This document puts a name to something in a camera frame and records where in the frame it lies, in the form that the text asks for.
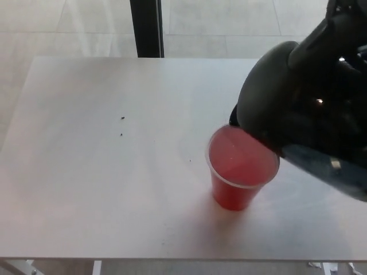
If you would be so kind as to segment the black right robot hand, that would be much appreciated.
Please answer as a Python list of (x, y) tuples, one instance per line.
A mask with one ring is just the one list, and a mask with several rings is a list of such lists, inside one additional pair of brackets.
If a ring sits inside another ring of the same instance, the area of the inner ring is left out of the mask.
[(350, 14), (366, 18), (366, 0), (329, 0), (325, 17), (330, 19), (338, 14)]

